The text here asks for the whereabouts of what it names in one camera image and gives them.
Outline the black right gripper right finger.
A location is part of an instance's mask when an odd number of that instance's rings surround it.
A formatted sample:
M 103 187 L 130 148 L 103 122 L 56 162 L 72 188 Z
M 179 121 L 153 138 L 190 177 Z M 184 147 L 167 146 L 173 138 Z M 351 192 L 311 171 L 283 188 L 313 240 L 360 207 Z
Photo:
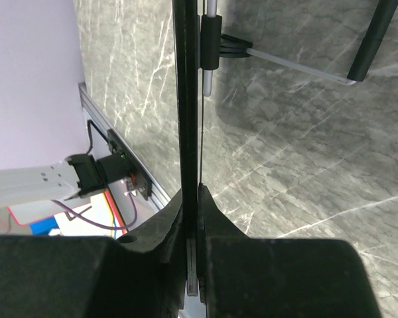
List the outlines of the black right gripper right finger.
M 198 191 L 196 268 L 204 303 L 247 303 L 252 240 L 217 207 L 203 184 Z

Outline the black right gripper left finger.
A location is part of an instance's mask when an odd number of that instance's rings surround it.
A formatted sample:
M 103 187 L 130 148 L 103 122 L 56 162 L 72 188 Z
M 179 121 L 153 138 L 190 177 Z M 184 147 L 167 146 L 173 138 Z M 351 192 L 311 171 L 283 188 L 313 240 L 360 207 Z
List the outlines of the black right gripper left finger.
M 124 274 L 132 317 L 177 317 L 184 307 L 186 239 L 182 193 L 117 240 L 128 251 Z

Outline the small black-framed whiteboard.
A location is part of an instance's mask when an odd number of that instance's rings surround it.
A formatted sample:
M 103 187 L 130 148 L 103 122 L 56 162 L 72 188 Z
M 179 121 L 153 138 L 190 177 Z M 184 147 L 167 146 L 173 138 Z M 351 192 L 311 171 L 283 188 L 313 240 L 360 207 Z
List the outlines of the small black-framed whiteboard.
M 202 183 L 203 102 L 212 92 L 220 58 L 255 56 L 323 81 L 350 87 L 362 82 L 395 14 L 396 1 L 379 1 L 345 77 L 254 49 L 222 33 L 217 3 L 199 15 L 195 1 L 174 1 L 174 47 L 180 145 L 182 222 L 186 238 L 186 292 L 198 296 L 196 268 L 198 191 Z M 250 295 L 247 303 L 205 303 L 209 317 L 379 317 L 364 265 L 344 240 L 250 238 Z

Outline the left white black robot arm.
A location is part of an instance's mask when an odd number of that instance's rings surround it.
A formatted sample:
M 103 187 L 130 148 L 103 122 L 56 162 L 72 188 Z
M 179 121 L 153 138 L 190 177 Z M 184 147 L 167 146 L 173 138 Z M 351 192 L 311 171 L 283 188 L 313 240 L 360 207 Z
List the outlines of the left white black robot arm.
M 0 208 L 89 197 L 134 171 L 134 165 L 122 152 L 100 159 L 76 154 L 48 166 L 0 170 Z

